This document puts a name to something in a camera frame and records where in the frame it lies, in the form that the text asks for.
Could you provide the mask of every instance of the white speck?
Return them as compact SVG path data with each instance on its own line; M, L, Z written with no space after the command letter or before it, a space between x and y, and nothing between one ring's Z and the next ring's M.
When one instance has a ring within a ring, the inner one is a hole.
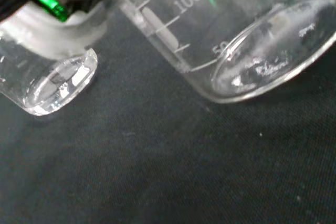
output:
M241 85L241 76L237 76L235 79L233 79L232 85L239 87Z

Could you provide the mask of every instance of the black fabric surface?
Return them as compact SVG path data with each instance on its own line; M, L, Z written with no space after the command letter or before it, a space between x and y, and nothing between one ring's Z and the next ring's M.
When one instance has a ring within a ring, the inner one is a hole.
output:
M113 25L66 108L38 118L0 97L1 224L336 223L336 47L218 105L121 14Z

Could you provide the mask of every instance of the beaker base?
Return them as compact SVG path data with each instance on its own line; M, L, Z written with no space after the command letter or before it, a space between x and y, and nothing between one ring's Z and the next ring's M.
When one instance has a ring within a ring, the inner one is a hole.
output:
M58 111L71 102L92 80L98 65L93 49L53 65L27 90L25 110L36 116Z

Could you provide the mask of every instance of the measurement marking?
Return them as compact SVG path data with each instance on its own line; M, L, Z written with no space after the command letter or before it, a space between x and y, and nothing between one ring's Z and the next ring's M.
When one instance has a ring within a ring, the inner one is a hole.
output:
M171 21L169 21L168 23L166 23L164 26L162 26L161 28L159 28L158 30L156 30L156 33L158 33L159 31L169 27L171 24L173 24L174 22L178 21L180 19L180 16L175 17L174 19L172 19Z
M142 7L144 7L146 4L148 4L151 0L145 0L144 2L142 2L141 5L139 5L136 9L140 10Z
M192 70L190 70L190 72L196 72L196 71L201 70L203 68L206 68L206 67L208 67L208 66L210 66L212 64L215 64L216 62L218 62L218 59L212 60L212 61L210 61L210 62L208 62L208 63L206 63L204 65L201 65L199 67L193 68Z
M174 52L180 52L180 51L183 51L184 49L188 48L190 46L190 44L187 44L183 47L180 47L180 48L177 48Z

